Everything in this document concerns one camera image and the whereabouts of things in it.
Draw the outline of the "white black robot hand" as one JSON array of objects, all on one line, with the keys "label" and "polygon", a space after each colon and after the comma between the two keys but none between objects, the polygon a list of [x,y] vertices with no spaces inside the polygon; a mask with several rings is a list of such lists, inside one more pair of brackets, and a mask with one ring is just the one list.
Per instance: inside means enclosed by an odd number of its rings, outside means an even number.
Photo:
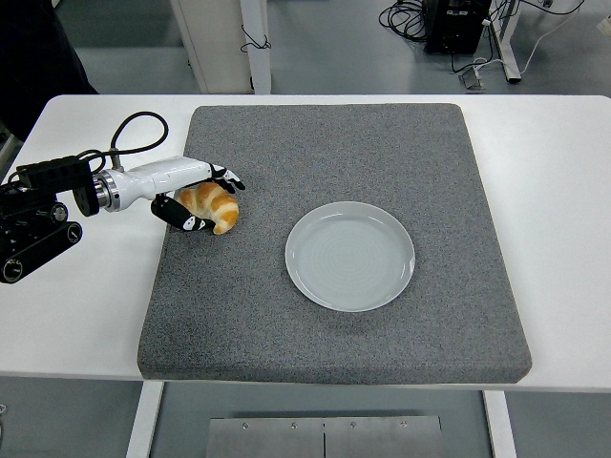
[{"label": "white black robot hand", "polygon": [[182,231],[210,228],[222,235],[238,221],[240,208],[233,193],[244,185],[220,165],[180,156],[127,172],[110,170],[104,176],[109,212],[125,210],[145,198],[155,216]]}]

